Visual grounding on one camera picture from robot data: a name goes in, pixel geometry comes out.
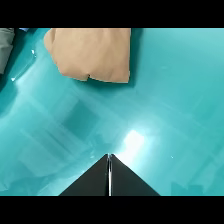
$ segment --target teal surface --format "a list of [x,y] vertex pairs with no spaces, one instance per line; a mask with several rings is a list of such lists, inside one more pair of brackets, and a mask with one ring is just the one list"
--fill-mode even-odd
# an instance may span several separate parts
[[129,84],[63,77],[47,30],[0,84],[0,195],[58,195],[105,153],[161,195],[224,195],[224,29],[133,29]]

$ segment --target crumpled brown paper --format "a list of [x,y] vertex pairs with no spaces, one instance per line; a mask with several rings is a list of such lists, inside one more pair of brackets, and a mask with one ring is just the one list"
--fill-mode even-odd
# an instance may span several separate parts
[[52,28],[44,43],[62,75],[129,81],[130,28]]

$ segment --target tan object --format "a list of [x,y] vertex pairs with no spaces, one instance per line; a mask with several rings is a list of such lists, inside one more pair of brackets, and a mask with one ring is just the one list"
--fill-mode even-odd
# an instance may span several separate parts
[[52,28],[44,43],[65,76],[127,83],[130,34],[130,28]]

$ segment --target black object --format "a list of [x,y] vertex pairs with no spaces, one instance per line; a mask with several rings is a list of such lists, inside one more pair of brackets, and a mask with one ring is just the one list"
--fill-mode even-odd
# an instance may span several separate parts
[[60,196],[159,196],[115,155],[104,155]]

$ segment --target glossy teal table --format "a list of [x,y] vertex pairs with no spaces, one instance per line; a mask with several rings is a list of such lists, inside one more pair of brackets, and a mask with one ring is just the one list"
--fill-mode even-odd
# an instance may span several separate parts
[[133,29],[129,84],[63,77],[47,30],[0,84],[0,195],[58,195],[105,153],[161,195],[224,195],[224,29]]

